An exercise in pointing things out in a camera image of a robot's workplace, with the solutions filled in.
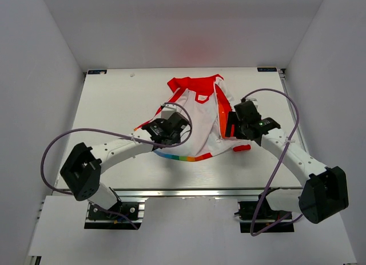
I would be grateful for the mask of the colourful red white kids jacket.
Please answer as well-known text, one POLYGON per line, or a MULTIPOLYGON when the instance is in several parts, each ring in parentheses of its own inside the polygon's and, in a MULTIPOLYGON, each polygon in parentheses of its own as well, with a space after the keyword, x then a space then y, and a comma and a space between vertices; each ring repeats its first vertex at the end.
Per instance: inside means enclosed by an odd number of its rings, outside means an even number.
POLYGON ((193 132, 184 144, 156 149, 155 154, 165 159, 198 162, 227 151, 251 150, 248 140, 236 139, 233 132, 228 136, 225 134, 234 97, 221 75, 172 78, 167 85, 173 93, 168 101, 187 110, 193 122, 193 132))

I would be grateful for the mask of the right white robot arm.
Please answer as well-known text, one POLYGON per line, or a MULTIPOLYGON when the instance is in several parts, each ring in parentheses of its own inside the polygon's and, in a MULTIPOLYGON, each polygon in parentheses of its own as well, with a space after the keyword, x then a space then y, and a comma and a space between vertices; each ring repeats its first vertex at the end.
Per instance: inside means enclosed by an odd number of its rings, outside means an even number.
POLYGON ((278 158, 301 185, 300 189, 266 187, 255 210, 262 217, 270 219, 278 211, 295 212, 318 224, 349 206, 345 172, 313 158, 290 140, 274 119, 262 118, 253 101, 243 100, 234 106, 226 135, 254 141, 278 158))

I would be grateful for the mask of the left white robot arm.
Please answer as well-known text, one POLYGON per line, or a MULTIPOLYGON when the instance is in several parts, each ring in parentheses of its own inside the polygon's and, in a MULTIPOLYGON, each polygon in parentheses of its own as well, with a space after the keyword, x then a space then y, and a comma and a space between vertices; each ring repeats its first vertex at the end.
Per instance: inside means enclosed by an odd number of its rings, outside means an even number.
POLYGON ((60 174, 77 201, 87 200, 99 207, 109 219, 121 212, 121 201, 113 190, 100 181, 109 168, 137 155, 181 144, 181 133, 189 120, 174 112, 169 118, 157 118, 135 130, 131 139, 118 138, 108 143, 88 147, 74 146, 60 174))

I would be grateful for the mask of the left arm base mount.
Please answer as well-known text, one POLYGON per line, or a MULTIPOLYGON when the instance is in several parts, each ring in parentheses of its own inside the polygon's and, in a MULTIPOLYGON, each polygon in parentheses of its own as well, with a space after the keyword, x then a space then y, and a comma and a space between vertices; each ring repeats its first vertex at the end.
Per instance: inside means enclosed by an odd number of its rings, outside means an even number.
POLYGON ((100 209, 99 206, 89 201, 84 229, 139 230, 144 218, 147 198, 118 196, 119 201, 109 210, 100 209))

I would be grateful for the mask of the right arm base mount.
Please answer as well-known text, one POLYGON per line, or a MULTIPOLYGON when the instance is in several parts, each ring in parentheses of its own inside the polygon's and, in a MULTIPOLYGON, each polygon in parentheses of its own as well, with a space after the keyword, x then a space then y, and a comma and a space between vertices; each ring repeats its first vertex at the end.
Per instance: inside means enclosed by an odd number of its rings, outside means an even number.
MULTIPOLYGON (((235 188, 233 190, 233 192, 235 193, 234 196, 237 199, 237 210, 234 212, 233 217, 240 223, 240 231, 242 234, 250 233, 254 212, 257 208, 263 190, 264 190, 263 188, 259 189, 235 188)), ((257 213, 253 227, 253 232, 258 233, 263 228, 269 227, 272 223, 284 217, 286 214, 287 214, 286 211, 272 210, 268 202, 264 200, 257 213)), ((294 233, 295 227, 292 220, 293 216, 292 214, 290 214, 283 221, 264 231, 264 233, 265 234, 294 233)))

